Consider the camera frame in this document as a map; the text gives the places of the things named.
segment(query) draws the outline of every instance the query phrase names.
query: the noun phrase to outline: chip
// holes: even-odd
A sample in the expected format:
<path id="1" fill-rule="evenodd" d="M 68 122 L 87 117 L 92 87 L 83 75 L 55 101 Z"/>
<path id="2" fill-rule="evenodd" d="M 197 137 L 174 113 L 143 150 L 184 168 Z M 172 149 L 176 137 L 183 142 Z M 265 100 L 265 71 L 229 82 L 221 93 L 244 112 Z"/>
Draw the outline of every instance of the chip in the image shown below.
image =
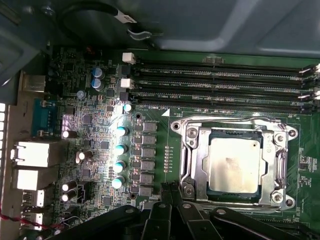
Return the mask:
<path id="1" fill-rule="evenodd" d="M 142 171 L 153 171 L 153 170 L 155 170 L 155 162 L 154 161 L 143 160 L 141 162 L 141 170 Z"/>
<path id="2" fill-rule="evenodd" d="M 112 98 L 115 95 L 115 91 L 113 89 L 106 90 L 106 96 Z"/>
<path id="3" fill-rule="evenodd" d="M 91 176 L 91 171 L 90 171 L 90 169 L 83 169 L 83 170 L 82 170 L 82 177 L 83 177 L 83 178 L 90 178 L 90 176 Z"/>
<path id="4" fill-rule="evenodd" d="M 130 193 L 139 193 L 139 187 L 138 186 L 131 186 Z"/>
<path id="5" fill-rule="evenodd" d="M 148 173 L 142 173 L 140 175 L 141 184 L 152 184 L 154 182 L 154 175 Z"/>
<path id="6" fill-rule="evenodd" d="M 133 138 L 133 143 L 134 143 L 134 144 L 142 144 L 142 137 L 140 137 L 140 136 L 135 136 L 135 137 Z"/>
<path id="7" fill-rule="evenodd" d="M 122 75 L 128 75 L 130 74 L 131 67 L 129 65 L 122 65 L 121 66 L 121 74 Z"/>
<path id="8" fill-rule="evenodd" d="M 67 106 L 65 108 L 65 114 L 66 115 L 74 115 L 75 114 L 75 108 L 73 106 Z"/>
<path id="9" fill-rule="evenodd" d="M 108 75 L 115 75 L 117 73 L 117 69 L 115 67 L 108 68 Z"/>
<path id="10" fill-rule="evenodd" d="M 131 180 L 134 180 L 134 181 L 140 180 L 140 174 L 132 174 L 131 175 Z"/>
<path id="11" fill-rule="evenodd" d="M 132 154 L 134 155 L 134 156 L 141 156 L 141 149 L 134 149 L 133 151 L 132 151 Z"/>
<path id="12" fill-rule="evenodd" d="M 106 111 L 107 112 L 113 112 L 114 111 L 114 107 L 113 106 L 107 106 L 106 107 Z"/>
<path id="13" fill-rule="evenodd" d="M 132 162 L 132 167 L 133 168 L 140 168 L 141 163 L 139 161 L 134 161 Z"/>
<path id="14" fill-rule="evenodd" d="M 156 144 L 156 136 L 153 136 L 153 135 L 142 136 L 142 144 L 148 144 L 148 145 Z"/>
<path id="15" fill-rule="evenodd" d="M 143 147 L 141 151 L 141 157 L 143 158 L 154 158 L 156 156 L 156 149 Z"/>
<path id="16" fill-rule="evenodd" d="M 136 131 L 142 131 L 143 129 L 144 129 L 144 126 L 142 125 L 139 125 L 139 124 L 134 125 L 134 130 Z"/>
<path id="17" fill-rule="evenodd" d="M 100 144 L 100 149 L 109 149 L 109 142 L 108 141 L 102 141 Z"/>
<path id="18" fill-rule="evenodd" d="M 73 63 L 67 63 L 64 65 L 64 70 L 65 71 L 73 71 L 74 70 L 74 65 Z"/>
<path id="19" fill-rule="evenodd" d="M 91 116 L 90 115 L 84 115 L 82 119 L 84 124 L 91 124 Z"/>
<path id="20" fill-rule="evenodd" d="M 111 197 L 110 196 L 103 196 L 102 197 L 102 205 L 110 206 L 111 205 Z"/>
<path id="21" fill-rule="evenodd" d="M 143 131 L 156 132 L 157 131 L 157 124 L 155 122 L 145 122 L 143 124 Z"/>
<path id="22" fill-rule="evenodd" d="M 150 186 L 140 186 L 139 195 L 145 197 L 151 197 L 153 188 Z"/>

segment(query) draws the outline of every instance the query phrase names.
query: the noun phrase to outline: screw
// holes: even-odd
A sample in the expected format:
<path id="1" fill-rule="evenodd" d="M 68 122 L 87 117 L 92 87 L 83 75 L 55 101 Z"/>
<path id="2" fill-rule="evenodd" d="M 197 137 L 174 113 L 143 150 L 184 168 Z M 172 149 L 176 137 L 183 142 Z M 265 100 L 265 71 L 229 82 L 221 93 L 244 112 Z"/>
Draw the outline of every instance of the screw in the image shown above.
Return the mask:
<path id="1" fill-rule="evenodd" d="M 283 136 L 278 136 L 277 139 L 278 139 L 279 142 L 282 142 L 284 140 L 284 137 Z"/>
<path id="2" fill-rule="evenodd" d="M 50 6 L 43 6 L 41 10 L 45 15 L 50 17 L 56 14 L 55 10 L 53 10 Z"/>
<path id="3" fill-rule="evenodd" d="M 125 210 L 125 212 L 126 212 L 127 214 L 132 214 L 132 213 L 134 212 L 134 210 L 133 210 L 133 209 L 127 209 L 127 210 Z"/>
<path id="4" fill-rule="evenodd" d="M 296 136 L 296 131 L 295 130 L 290 130 L 289 131 L 289 136 L 290 137 L 295 137 Z"/>
<path id="5" fill-rule="evenodd" d="M 225 215 L 227 212 L 223 209 L 217 209 L 216 212 L 220 215 Z"/>
<path id="6" fill-rule="evenodd" d="M 284 197 L 282 196 L 281 193 L 279 193 L 279 192 L 274 192 L 274 193 L 271 195 L 271 199 L 272 199 L 272 201 L 274 201 L 276 204 L 280 204 L 280 203 L 282 203 L 282 201 L 284 200 Z"/>
<path id="7" fill-rule="evenodd" d="M 190 208 L 191 208 L 191 205 L 188 204 L 188 203 L 185 203 L 185 204 L 182 205 L 182 207 L 183 207 L 184 209 L 190 209 Z"/>
<path id="8" fill-rule="evenodd" d="M 194 138 L 196 138 L 197 135 L 198 135 L 198 130 L 195 129 L 194 127 L 191 127 L 191 128 L 188 129 L 188 131 L 187 131 L 186 134 L 187 134 L 187 136 L 188 136 L 189 138 L 194 139 Z"/>

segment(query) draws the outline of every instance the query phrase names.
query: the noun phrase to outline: screw hole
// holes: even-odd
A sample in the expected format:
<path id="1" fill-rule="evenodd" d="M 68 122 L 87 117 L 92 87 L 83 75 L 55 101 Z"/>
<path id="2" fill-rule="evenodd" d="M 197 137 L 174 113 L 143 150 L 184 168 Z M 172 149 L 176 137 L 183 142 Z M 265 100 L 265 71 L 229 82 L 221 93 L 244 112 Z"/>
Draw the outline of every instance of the screw hole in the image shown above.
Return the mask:
<path id="1" fill-rule="evenodd" d="M 285 205 L 287 205 L 288 207 L 291 207 L 294 204 L 294 201 L 292 201 L 291 199 L 288 199 L 287 201 L 285 201 Z"/>
<path id="2" fill-rule="evenodd" d="M 136 194 L 132 193 L 132 194 L 130 195 L 130 199 L 134 200 L 134 199 L 136 199 L 136 198 L 137 198 L 137 195 L 136 195 Z"/>

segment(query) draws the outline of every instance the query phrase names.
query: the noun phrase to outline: blue capacitor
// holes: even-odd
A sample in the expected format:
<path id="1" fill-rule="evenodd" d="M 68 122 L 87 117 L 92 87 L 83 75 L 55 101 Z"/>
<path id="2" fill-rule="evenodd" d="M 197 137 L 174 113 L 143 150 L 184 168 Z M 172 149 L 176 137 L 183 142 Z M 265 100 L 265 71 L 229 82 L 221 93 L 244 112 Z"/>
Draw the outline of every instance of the blue capacitor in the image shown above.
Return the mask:
<path id="1" fill-rule="evenodd" d="M 120 156 L 122 154 L 125 154 L 127 151 L 128 151 L 128 147 L 124 144 L 117 145 L 114 148 L 114 154 L 116 156 Z"/>
<path id="2" fill-rule="evenodd" d="M 115 130 L 115 134 L 117 137 L 123 137 L 128 134 L 128 128 L 125 126 L 118 126 Z"/>
<path id="3" fill-rule="evenodd" d="M 91 86 L 97 91 L 102 91 L 105 87 L 104 83 L 98 78 L 92 80 Z"/>
<path id="4" fill-rule="evenodd" d="M 125 178 L 123 176 L 117 176 L 115 179 L 112 180 L 111 185 L 114 189 L 119 189 L 125 183 Z"/>
<path id="5" fill-rule="evenodd" d="M 92 75 L 96 79 L 100 79 L 100 80 L 104 79 L 104 77 L 105 77 L 105 74 L 100 67 L 95 67 L 94 69 L 92 69 Z"/>

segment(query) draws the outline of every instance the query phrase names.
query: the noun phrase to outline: capacitor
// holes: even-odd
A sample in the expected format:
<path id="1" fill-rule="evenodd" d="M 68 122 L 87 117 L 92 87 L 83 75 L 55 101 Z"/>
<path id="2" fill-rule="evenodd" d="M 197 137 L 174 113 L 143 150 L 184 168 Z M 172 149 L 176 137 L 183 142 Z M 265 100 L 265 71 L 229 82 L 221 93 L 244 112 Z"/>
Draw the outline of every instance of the capacitor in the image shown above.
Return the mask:
<path id="1" fill-rule="evenodd" d="M 126 168 L 126 163 L 124 161 L 117 161 L 114 165 L 113 165 L 113 171 L 116 174 L 121 173 L 124 169 Z"/>
<path id="2" fill-rule="evenodd" d="M 65 139 L 76 139 L 78 137 L 78 133 L 76 131 L 65 130 L 62 132 L 62 137 Z"/>
<path id="3" fill-rule="evenodd" d="M 71 180 L 62 185 L 62 191 L 67 192 L 70 189 L 74 189 L 77 186 L 77 182 L 75 180 Z"/>
<path id="4" fill-rule="evenodd" d="M 98 92 L 99 92 L 99 91 L 102 91 L 102 90 L 104 89 L 104 87 L 105 87 L 104 83 L 103 83 L 100 79 L 98 79 L 98 78 L 95 78 L 95 79 L 92 80 L 91 86 L 92 86 L 95 90 L 97 90 Z"/>
<path id="5" fill-rule="evenodd" d="M 118 126 L 115 130 L 115 134 L 118 137 L 123 137 L 125 135 L 127 135 L 129 132 L 128 128 L 125 126 Z"/>
<path id="6" fill-rule="evenodd" d="M 48 70 L 48 76 L 50 78 L 57 79 L 57 78 L 59 78 L 59 73 L 54 69 L 49 69 Z"/>
<path id="7" fill-rule="evenodd" d="M 125 178 L 123 176 L 117 176 L 115 179 L 112 180 L 111 186 L 114 189 L 119 189 L 122 187 L 122 185 L 125 183 Z"/>
<path id="8" fill-rule="evenodd" d="M 85 97 L 86 97 L 86 92 L 83 91 L 83 90 L 79 90 L 79 91 L 76 93 L 76 97 L 77 97 L 78 99 L 83 100 L 83 99 L 85 99 Z"/>
<path id="9" fill-rule="evenodd" d="M 83 160 L 88 160 L 91 159 L 94 156 L 94 153 L 90 150 L 88 151 L 82 151 L 79 152 L 78 158 L 83 161 Z"/>
<path id="10" fill-rule="evenodd" d="M 92 69 L 92 75 L 96 78 L 96 79 L 104 79 L 105 78 L 105 73 L 104 71 L 102 71 L 102 69 L 100 67 L 95 67 Z"/>
<path id="11" fill-rule="evenodd" d="M 114 148 L 114 154 L 116 156 L 120 156 L 122 154 L 125 154 L 127 151 L 128 151 L 128 147 L 124 144 L 117 145 Z"/>
<path id="12" fill-rule="evenodd" d="M 61 196 L 61 200 L 64 202 L 68 202 L 70 199 L 74 198 L 75 196 L 77 196 L 77 191 L 75 189 L 71 189 Z"/>
<path id="13" fill-rule="evenodd" d="M 129 114 L 129 113 L 132 113 L 134 109 L 131 104 L 127 103 L 123 106 L 123 110 Z"/>

